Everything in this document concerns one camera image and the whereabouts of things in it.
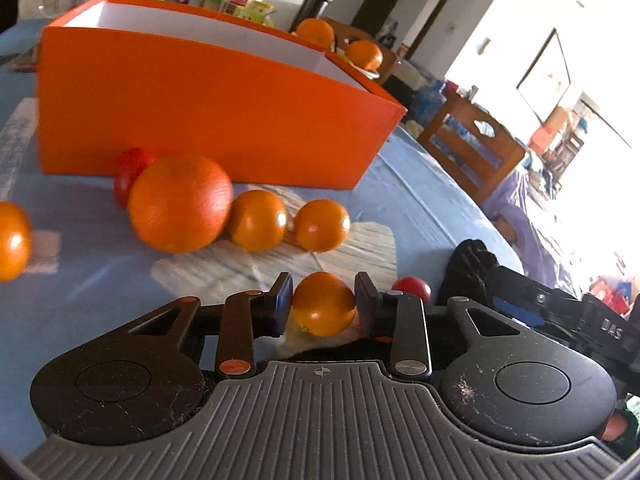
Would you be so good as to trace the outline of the red cherry tomato front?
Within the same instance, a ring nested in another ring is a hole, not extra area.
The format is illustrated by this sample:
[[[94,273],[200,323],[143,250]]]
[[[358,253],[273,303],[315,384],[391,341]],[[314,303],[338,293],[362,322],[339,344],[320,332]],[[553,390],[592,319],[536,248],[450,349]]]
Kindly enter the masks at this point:
[[[402,278],[398,278],[392,285],[392,289],[417,296],[424,304],[428,304],[431,301],[432,291],[430,285],[416,276],[403,276]]]

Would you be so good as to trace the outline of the black knitted cloth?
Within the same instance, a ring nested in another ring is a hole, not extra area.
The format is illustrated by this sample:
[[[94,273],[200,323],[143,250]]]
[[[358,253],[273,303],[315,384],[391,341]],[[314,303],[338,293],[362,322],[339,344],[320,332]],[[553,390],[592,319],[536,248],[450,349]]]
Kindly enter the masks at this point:
[[[488,250],[482,240],[464,240],[452,253],[440,284],[436,306],[446,306],[453,296],[463,296],[491,306],[490,293],[485,284],[491,270],[499,265],[497,257]],[[294,344],[303,348],[303,344]],[[283,359],[299,361],[357,361],[390,359],[390,343],[367,337],[342,337],[337,344],[308,346],[304,351],[284,356]]]

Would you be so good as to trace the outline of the tangerine beside large orange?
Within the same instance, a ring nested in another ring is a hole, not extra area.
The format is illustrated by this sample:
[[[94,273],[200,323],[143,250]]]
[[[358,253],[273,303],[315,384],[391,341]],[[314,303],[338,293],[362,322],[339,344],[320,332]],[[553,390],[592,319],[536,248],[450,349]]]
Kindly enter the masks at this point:
[[[248,252],[266,252],[284,240],[288,212],[277,195],[250,190],[232,204],[228,232],[235,245]]]

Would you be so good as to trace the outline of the large orange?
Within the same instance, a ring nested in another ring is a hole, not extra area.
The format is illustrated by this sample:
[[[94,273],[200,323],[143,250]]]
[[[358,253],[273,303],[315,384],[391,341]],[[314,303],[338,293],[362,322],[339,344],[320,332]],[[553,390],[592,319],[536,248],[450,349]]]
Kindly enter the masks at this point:
[[[163,156],[142,171],[128,200],[139,240],[160,252],[195,252],[220,235],[233,200],[228,174],[213,160]]]

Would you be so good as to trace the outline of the blue tablecloth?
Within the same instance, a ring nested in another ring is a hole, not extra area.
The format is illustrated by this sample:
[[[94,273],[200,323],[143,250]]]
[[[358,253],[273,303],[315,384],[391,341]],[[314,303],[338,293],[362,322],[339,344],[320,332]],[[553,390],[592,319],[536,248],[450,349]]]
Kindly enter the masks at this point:
[[[105,178],[45,176],[35,136],[36,77],[11,60],[40,37],[42,21],[1,37],[1,196],[34,230],[32,262],[1,287],[1,444],[26,456],[43,439],[29,402],[32,378],[59,354],[177,298],[152,278],[171,257],[142,244]],[[518,256],[427,152],[396,130],[352,191],[364,218],[389,226],[398,278],[442,282],[454,248],[479,238],[512,269]]]

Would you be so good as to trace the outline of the wooden chair right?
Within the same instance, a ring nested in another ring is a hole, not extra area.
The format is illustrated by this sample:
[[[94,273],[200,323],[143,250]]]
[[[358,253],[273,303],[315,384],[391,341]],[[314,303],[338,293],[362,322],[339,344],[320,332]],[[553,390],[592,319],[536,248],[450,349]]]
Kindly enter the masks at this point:
[[[525,156],[525,146],[500,122],[457,94],[442,104],[418,143],[479,205]]]

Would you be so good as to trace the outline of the red tomato behind pear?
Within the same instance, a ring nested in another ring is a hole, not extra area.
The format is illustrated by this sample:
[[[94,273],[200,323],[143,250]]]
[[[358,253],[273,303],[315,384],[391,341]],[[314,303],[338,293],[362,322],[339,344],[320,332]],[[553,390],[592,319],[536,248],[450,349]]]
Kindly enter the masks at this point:
[[[128,207],[129,194],[142,172],[155,160],[155,155],[143,148],[130,148],[117,159],[114,172],[114,197],[122,208]]]

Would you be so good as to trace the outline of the orange cardboard box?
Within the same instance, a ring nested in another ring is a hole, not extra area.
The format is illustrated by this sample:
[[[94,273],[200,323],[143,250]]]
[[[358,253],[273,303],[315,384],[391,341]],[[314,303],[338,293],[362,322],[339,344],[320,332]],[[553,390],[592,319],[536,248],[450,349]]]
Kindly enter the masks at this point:
[[[350,190],[404,108],[336,54],[219,12],[90,0],[47,25],[46,174],[109,176],[130,148],[213,159],[235,182]]]

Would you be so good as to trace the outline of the white fruit bowl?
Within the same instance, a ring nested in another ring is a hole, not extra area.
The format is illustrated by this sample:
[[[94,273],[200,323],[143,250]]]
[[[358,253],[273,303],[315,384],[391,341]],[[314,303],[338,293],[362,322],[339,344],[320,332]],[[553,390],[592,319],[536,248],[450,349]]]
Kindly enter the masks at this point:
[[[350,66],[352,66],[355,70],[358,70],[359,73],[362,73],[363,76],[367,77],[368,79],[372,80],[372,81],[377,81],[380,79],[381,74],[377,71],[377,70],[364,70],[363,68],[357,66],[356,64],[354,64],[346,55],[345,51],[343,49],[337,49],[335,51],[335,54],[341,58],[345,63],[349,64]]]

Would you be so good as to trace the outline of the small tangerine far left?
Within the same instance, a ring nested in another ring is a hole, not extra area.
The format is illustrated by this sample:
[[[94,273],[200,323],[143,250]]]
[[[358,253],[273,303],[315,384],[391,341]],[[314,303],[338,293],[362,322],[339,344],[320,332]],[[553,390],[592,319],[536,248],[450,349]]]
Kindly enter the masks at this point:
[[[19,206],[1,203],[0,278],[2,283],[22,274],[32,253],[32,226]]]

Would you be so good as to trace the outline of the orange in bowl right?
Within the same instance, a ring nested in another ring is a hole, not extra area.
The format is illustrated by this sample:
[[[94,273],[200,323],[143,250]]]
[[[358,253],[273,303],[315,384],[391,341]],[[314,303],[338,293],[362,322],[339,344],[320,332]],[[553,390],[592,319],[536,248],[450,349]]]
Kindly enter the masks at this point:
[[[384,58],[378,45],[367,40],[350,42],[346,46],[345,53],[354,64],[364,70],[378,70]]]

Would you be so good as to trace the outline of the orange in bowl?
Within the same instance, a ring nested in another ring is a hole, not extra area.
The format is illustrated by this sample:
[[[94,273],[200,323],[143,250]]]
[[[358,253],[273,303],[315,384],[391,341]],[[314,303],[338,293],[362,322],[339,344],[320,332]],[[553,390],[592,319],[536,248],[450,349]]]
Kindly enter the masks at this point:
[[[364,70],[378,70],[384,58],[378,45],[367,40],[350,42],[346,46],[345,53],[354,64]]]
[[[306,18],[297,25],[295,33],[298,38],[324,50],[330,50],[335,40],[332,26],[322,18]]]

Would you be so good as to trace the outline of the orange in bowl left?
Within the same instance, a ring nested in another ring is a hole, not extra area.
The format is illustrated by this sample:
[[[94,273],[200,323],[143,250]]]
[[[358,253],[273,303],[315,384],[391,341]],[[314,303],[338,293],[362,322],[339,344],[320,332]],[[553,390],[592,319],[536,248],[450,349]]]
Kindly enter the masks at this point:
[[[322,18],[306,18],[297,25],[295,33],[298,38],[324,50],[330,50],[335,40],[332,26]]]

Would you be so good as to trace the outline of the black thermos bottle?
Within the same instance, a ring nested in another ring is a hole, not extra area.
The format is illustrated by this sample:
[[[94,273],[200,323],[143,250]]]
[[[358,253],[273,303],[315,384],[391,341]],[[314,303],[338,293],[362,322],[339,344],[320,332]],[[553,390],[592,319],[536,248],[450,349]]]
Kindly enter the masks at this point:
[[[295,32],[297,26],[307,18],[320,18],[326,10],[326,7],[332,1],[333,0],[304,0],[300,5],[288,31]]]

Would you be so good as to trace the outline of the black smartphone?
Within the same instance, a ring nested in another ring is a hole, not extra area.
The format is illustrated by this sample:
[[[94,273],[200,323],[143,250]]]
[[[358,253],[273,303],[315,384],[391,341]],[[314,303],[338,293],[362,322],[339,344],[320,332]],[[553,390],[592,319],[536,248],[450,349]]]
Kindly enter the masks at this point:
[[[28,51],[20,54],[13,61],[14,72],[28,73],[35,72],[38,67],[40,47],[38,44],[31,47]]]

